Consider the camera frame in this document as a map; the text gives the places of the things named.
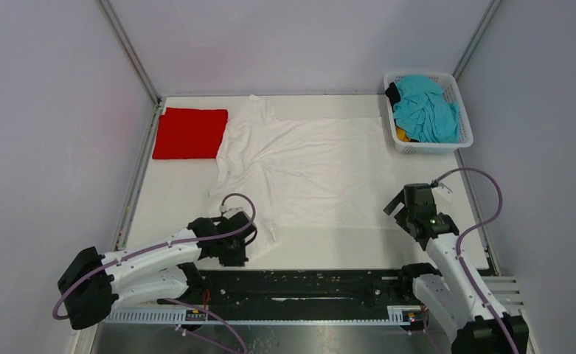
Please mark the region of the white t shirt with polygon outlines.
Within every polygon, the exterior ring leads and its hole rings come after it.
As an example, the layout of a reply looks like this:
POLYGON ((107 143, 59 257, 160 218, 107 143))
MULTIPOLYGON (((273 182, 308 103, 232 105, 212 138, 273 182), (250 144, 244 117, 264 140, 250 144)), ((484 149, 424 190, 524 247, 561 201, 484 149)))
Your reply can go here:
POLYGON ((393 229, 384 207, 399 191, 380 117, 278 119, 265 97, 250 96, 228 119, 216 157, 210 212, 231 192, 256 213, 261 257, 285 227, 393 229))

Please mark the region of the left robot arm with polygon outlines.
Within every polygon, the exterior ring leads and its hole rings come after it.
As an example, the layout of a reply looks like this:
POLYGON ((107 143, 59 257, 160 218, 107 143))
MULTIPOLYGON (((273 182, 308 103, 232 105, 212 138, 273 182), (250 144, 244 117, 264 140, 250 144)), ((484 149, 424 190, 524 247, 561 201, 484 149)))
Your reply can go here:
POLYGON ((161 240, 122 251, 80 251, 58 280, 54 319, 71 328, 91 327, 119 307, 156 300, 197 302, 206 290, 196 262, 216 258, 222 266, 244 266, 254 220, 241 208, 219 217, 197 218, 161 240))

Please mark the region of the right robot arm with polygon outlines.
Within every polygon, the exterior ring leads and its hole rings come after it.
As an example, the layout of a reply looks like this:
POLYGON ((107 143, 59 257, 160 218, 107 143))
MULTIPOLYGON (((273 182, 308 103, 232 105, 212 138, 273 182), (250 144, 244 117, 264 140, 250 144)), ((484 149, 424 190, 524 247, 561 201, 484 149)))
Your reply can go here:
POLYGON ((438 211, 432 189, 407 184, 384 208, 431 259, 400 269, 399 297, 436 317, 452 353, 525 353, 527 323, 508 312, 466 261, 462 235, 451 216, 438 211))

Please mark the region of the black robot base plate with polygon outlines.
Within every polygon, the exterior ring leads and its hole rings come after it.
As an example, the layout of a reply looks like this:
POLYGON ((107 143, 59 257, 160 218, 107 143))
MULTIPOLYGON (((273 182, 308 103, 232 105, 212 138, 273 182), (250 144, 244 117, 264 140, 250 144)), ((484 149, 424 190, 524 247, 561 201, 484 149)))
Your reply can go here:
POLYGON ((304 312, 324 308, 418 308, 405 274, 379 270, 201 270, 177 300, 214 308, 270 308, 293 304, 304 312))

